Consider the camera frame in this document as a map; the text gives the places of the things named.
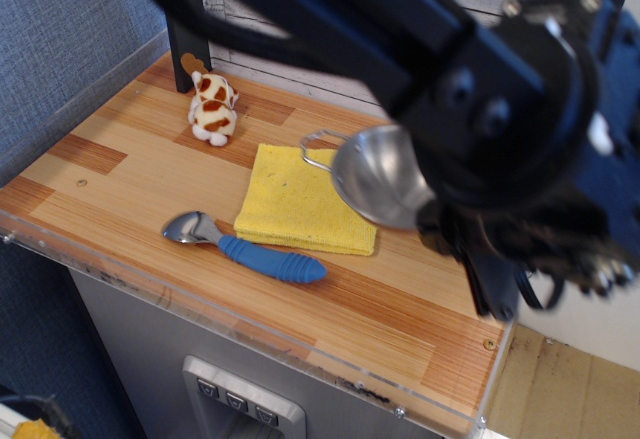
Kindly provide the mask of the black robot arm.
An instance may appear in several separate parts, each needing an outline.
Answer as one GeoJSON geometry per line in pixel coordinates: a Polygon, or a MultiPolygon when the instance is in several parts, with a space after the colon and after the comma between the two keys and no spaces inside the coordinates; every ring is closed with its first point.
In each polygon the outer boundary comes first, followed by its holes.
{"type": "Polygon", "coordinates": [[[606,295],[639,276],[639,26],[611,0],[155,0],[215,43],[363,83],[434,191],[409,224],[502,321],[526,275],[606,295]]]}

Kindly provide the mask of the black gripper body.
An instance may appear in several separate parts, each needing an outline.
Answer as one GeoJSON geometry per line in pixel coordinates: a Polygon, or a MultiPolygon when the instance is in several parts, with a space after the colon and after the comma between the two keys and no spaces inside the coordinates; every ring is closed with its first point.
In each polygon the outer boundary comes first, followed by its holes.
{"type": "Polygon", "coordinates": [[[511,0],[497,26],[400,0],[399,120],[436,199],[418,227],[463,264],[605,295],[639,274],[639,27],[611,0],[511,0]]]}

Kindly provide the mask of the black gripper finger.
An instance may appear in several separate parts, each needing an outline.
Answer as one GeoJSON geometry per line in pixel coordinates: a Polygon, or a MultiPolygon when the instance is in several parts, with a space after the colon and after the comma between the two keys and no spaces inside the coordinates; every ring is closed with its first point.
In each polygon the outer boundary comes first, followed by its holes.
{"type": "Polygon", "coordinates": [[[516,266],[493,254],[477,251],[465,254],[463,265],[477,314],[491,315],[500,322],[512,322],[519,301],[516,266]]]}

